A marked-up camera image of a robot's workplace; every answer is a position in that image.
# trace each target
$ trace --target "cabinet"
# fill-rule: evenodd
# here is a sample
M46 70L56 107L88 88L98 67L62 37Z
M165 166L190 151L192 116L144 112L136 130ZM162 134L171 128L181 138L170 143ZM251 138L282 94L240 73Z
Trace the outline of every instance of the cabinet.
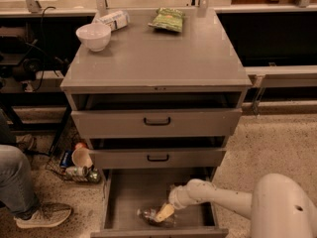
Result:
M174 228L137 216L166 202L173 184L212 179L251 86L214 10L181 10L181 34L148 27L154 9L128 10L131 24L102 52L80 47L61 84L105 178L105 214L91 237L228 233L210 203L177 212Z

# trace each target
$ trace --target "gray tabletop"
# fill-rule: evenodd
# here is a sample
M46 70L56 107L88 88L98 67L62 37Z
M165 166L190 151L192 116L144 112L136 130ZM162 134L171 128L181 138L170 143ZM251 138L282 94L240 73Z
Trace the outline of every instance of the gray tabletop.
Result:
M180 8L182 33L148 26L156 9L131 9L105 50L80 46L63 90L102 87L246 86L249 78L212 8Z

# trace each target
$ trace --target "open drawer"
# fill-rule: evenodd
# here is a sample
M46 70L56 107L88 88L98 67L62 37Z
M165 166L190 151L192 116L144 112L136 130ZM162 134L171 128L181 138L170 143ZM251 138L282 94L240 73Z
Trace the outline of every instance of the open drawer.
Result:
M218 167L224 137L107 139L91 150L97 169Z
M233 135L241 109L89 110L71 116L82 138Z
M208 179L206 169L142 169L113 170L106 175L105 215L100 232L91 237L226 237L220 229L210 203L188 206L175 212L174 227L149 225L138 210L160 208L172 185L184 185L190 179Z

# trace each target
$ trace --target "white robotic arm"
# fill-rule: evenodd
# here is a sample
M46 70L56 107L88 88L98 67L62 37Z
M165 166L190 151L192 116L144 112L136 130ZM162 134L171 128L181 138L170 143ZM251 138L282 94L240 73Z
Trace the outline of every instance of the white robotic arm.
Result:
M269 174L260 179L253 194L217 188L192 179L174 188L168 198L174 209L213 202L251 220L253 238L316 238L317 210L292 179Z

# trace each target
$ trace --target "floor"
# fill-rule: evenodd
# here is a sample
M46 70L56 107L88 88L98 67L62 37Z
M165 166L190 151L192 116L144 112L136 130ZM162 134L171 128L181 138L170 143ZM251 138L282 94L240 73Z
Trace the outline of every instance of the floor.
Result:
M228 142L228 151L213 182L222 188L252 192L265 174L280 173L297 181L317 204L317 105L316 102L261 103L255 116L250 105ZM53 134L34 134L38 150L50 148ZM72 205L73 213L59 227L21 230L5 208L0 209L0 237L87 238L100 228L103 213L102 183L63 181L46 169L48 157L29 156L35 191L41 201ZM220 227L228 228L228 238L250 237L250 221L216 206Z

